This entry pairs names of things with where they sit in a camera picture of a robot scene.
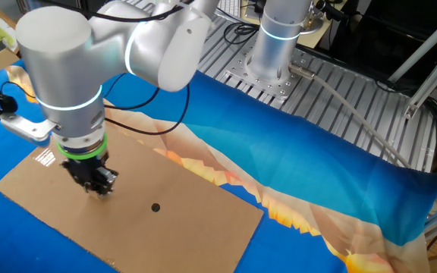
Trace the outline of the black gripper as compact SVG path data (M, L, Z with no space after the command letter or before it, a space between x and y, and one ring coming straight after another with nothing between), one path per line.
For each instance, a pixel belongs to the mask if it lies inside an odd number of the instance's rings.
M66 158L61 163L61 166L70 174L74 181L83 186L84 191L91 196L97 195L93 185L99 184L98 194L104 197L113 192L114 183L118 177L117 171L104 168L107 159L108 152L101 152L88 159L76 160Z

